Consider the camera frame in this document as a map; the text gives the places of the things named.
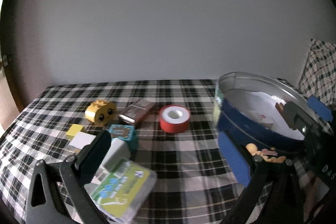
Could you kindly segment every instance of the plaid cloth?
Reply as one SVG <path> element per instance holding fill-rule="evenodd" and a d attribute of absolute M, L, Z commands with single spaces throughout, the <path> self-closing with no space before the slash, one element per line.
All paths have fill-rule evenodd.
<path fill-rule="evenodd" d="M 329 106 L 336 100 L 336 45 L 315 39 L 311 42 L 298 89 L 306 97 L 315 96 Z"/>
<path fill-rule="evenodd" d="M 153 114 L 138 129 L 135 161 L 157 172 L 157 184 L 139 210 L 138 223 L 213 223 L 222 220 L 243 190 L 218 150 L 212 123 L 215 84 L 212 80 L 132 81 L 47 88 L 6 130 L 0 144 L 0 194 L 15 218 L 25 222 L 25 203 L 36 160 L 64 160 L 65 132 L 74 123 L 88 133 L 102 128 L 84 119 L 96 99 L 117 103 L 123 110 L 138 98 L 156 102 Z M 178 104 L 191 111 L 189 130 L 167 134 L 160 129 L 158 111 Z M 78 217 L 63 187 L 70 215 Z M 265 201 L 264 190 L 254 213 Z"/>

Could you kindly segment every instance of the white wall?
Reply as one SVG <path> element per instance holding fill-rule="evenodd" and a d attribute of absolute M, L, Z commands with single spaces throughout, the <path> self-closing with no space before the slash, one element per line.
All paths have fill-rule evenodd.
<path fill-rule="evenodd" d="M 296 84 L 310 38 L 336 41 L 331 0 L 4 0 L 3 14 L 28 101 L 47 85 L 231 71 Z"/>

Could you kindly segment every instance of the white block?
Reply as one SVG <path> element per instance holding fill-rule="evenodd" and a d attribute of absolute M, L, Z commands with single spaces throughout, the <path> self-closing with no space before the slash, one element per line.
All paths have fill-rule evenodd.
<path fill-rule="evenodd" d="M 83 149 L 83 147 L 87 144 L 92 143 L 92 141 L 95 139 L 96 136 L 87 134 L 84 132 L 78 132 L 72 139 L 72 141 L 69 143 L 69 145 L 72 145 L 76 148 Z"/>
<path fill-rule="evenodd" d="M 120 159 L 129 159 L 130 157 L 131 152 L 128 149 L 127 143 L 118 138 L 113 138 L 111 142 L 111 147 L 106 153 L 106 156 L 101 162 L 100 166 L 111 172 Z"/>
<path fill-rule="evenodd" d="M 87 144 L 90 144 L 95 139 L 95 137 L 96 136 L 94 135 L 79 131 L 74 136 L 69 145 L 72 145 L 78 149 L 83 149 L 83 147 Z M 127 143 L 118 138 L 113 138 L 110 149 L 107 151 L 106 156 L 104 157 L 100 166 L 110 172 L 120 159 L 129 159 L 130 157 L 131 153 L 128 149 Z"/>

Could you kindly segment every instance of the white tape core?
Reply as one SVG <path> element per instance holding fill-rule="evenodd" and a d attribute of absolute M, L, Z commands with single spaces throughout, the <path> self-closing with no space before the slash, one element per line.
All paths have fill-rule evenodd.
<path fill-rule="evenodd" d="M 173 124 L 183 123 L 189 120 L 189 112 L 180 106 L 169 106 L 162 112 L 162 118 Z"/>

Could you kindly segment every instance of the metal wrapper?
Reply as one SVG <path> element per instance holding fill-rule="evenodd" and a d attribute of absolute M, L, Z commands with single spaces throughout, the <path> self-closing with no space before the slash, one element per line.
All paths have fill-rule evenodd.
<path fill-rule="evenodd" d="M 129 105 L 123 113 L 119 114 L 119 119 L 127 124 L 137 126 L 146 119 L 154 105 L 155 103 L 139 99 Z"/>

